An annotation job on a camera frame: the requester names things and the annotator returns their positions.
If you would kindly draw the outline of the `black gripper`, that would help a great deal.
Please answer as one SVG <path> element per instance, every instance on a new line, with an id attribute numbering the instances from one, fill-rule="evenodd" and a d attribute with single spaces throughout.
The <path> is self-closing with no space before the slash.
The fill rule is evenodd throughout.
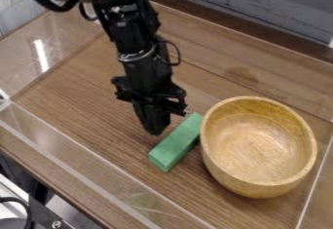
<path id="1" fill-rule="evenodd" d="M 170 124 L 170 113 L 183 116 L 186 91 L 171 82 L 171 65 L 166 46 L 149 52 L 119 54 L 125 75 L 114 77 L 118 99 L 134 102 L 133 107 L 146 132 L 162 134 Z"/>

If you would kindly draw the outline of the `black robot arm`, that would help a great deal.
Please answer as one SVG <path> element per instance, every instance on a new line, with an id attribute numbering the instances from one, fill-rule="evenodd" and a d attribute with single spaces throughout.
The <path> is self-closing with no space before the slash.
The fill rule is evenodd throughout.
<path id="1" fill-rule="evenodd" d="M 173 114 L 182 116 L 186 91 L 171 81 L 167 48 L 173 43 L 159 34 L 159 14 L 150 0 L 34 0 L 46 9 L 63 13 L 79 8 L 84 19 L 99 21 L 115 43 L 125 74 L 113 78 L 118 99 L 133 104 L 145 130 L 161 134 Z"/>

